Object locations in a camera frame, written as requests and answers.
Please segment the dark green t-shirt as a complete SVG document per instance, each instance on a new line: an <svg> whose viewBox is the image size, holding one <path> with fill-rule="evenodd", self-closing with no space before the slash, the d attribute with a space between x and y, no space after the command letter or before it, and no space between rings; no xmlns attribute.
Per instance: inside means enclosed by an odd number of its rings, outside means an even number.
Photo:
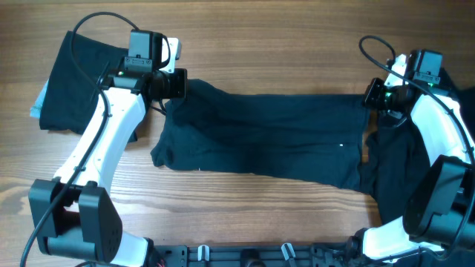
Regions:
<svg viewBox="0 0 475 267"><path fill-rule="evenodd" d="M166 105L155 166L256 174L358 190L369 112L357 94L239 95L200 79Z"/></svg>

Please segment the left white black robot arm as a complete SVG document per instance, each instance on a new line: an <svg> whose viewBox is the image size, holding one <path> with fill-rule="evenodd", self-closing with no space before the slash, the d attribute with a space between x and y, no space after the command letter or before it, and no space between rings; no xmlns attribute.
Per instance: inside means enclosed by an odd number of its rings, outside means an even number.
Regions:
<svg viewBox="0 0 475 267"><path fill-rule="evenodd" d="M153 242L129 234L111 200L115 170L152 102L180 99L188 85L176 67L181 42L132 30L118 67L96 82L95 111L73 153L53 179L36 180L28 199L34 223L30 243L43 254L101 266L161 266Z"/></svg>

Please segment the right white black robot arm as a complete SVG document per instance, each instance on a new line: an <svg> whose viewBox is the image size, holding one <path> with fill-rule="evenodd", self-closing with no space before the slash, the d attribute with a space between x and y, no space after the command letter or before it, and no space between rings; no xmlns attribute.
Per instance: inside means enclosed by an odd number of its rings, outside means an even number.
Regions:
<svg viewBox="0 0 475 267"><path fill-rule="evenodd" d="M384 64L363 104L378 113L361 189L382 224L351 236L345 261L393 266L407 260L474 264L474 141L458 99L441 82L442 55L415 50Z"/></svg>

